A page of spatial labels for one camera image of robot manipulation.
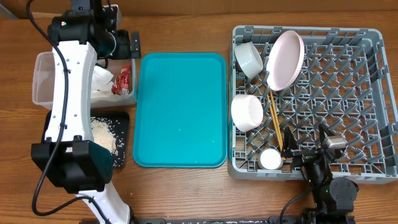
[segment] wooden surface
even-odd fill
[[[26,18],[28,0],[0,0],[20,18]],[[398,10],[396,0],[111,0],[123,16],[176,16],[267,12],[342,12]],[[32,12],[64,13],[70,0],[36,0]]]
[[[39,24],[44,27],[49,22]],[[241,24],[379,29],[392,82],[398,89],[398,14],[394,11],[130,17],[123,20],[122,28],[140,32],[143,56],[150,52],[217,52],[228,63],[232,30]],[[91,219],[93,215],[83,202],[49,217],[32,213],[32,194],[41,172],[30,159],[30,145],[40,141],[47,113],[32,103],[32,76],[37,54],[49,51],[50,45],[29,21],[0,21],[0,29],[0,223],[78,223]],[[139,218],[268,217],[278,215],[286,202],[306,189],[303,181],[235,180],[228,175],[226,164],[217,169],[139,167],[131,156],[136,107],[118,110],[130,114],[131,132],[126,166],[114,171],[113,183]],[[360,185],[354,212],[358,223],[397,223],[397,194],[398,182]],[[46,180],[39,210],[49,210],[72,197]],[[287,214],[298,214],[312,203],[310,196],[305,197],[291,205]]]

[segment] plastic storage bin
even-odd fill
[[[119,75],[121,67],[127,65],[128,60],[109,60],[108,70],[113,75]],[[52,52],[42,52],[36,59],[35,70],[33,74],[32,101],[36,105],[43,106],[49,110],[52,109],[53,91],[54,91],[54,58]],[[91,108],[100,108],[107,106],[133,105],[137,102],[137,78],[136,61],[132,59],[132,70],[130,82],[132,90],[128,95],[113,95],[100,98],[91,98]]]
[[[237,26],[232,33],[229,99],[236,94],[256,95],[264,108],[262,124],[240,132],[229,117],[228,172],[237,179],[302,179],[289,161],[281,170],[261,169],[258,154],[279,149],[269,112],[266,66],[249,79],[235,68],[235,46],[252,42],[267,57],[277,38],[287,30],[301,35],[305,56],[301,73],[286,90],[274,92],[281,130],[289,126],[300,149],[319,143],[320,122],[341,134],[348,147],[330,164],[334,177],[358,184],[385,184],[397,180],[397,106],[382,35],[374,29],[327,27]]]

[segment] white cup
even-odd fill
[[[235,47],[236,60],[248,78],[254,78],[262,71],[262,60],[257,48],[250,42]]]
[[[276,149],[265,149],[260,152],[257,163],[261,169],[275,170],[283,166],[284,161]]]
[[[231,115],[235,126],[246,132],[260,126],[264,113],[257,97],[238,94],[232,100]]]

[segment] small white bowl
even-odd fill
[[[245,43],[236,46],[235,56],[243,73],[248,78],[254,78],[262,71],[263,63],[260,53],[252,43]]]
[[[232,100],[231,116],[235,126],[240,131],[246,132],[260,126],[264,112],[257,97],[238,94]]]
[[[291,86],[300,74],[303,61],[303,39],[292,30],[284,32],[276,40],[269,54],[266,68],[269,71],[269,87],[279,91]]]
[[[265,149],[260,152],[257,163],[261,169],[275,170],[280,169],[284,165],[284,161],[280,153],[276,149]]]

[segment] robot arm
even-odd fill
[[[355,224],[348,213],[354,210],[358,185],[345,177],[333,178],[329,167],[329,163],[343,155],[346,141],[323,123],[319,125],[319,134],[320,143],[316,150],[299,151],[291,130],[285,128],[282,156],[292,158],[292,167],[305,168],[306,177],[304,174],[303,177],[310,182],[316,206],[304,209],[301,224]]]
[[[100,223],[131,223],[134,216],[125,204],[111,178],[113,160],[110,152],[93,142],[90,125],[91,79],[99,58],[131,58],[128,32],[116,30],[119,9],[101,6],[101,0],[71,0],[72,9],[61,17],[53,18],[48,32],[52,42],[58,45],[67,67],[68,104],[65,129],[56,158],[50,165],[47,177],[56,187],[68,193],[91,197],[98,208],[87,199]],[[54,150],[60,132],[65,77],[61,59],[53,49],[55,84],[53,108],[49,127],[43,143],[32,145],[32,160],[44,170]]]

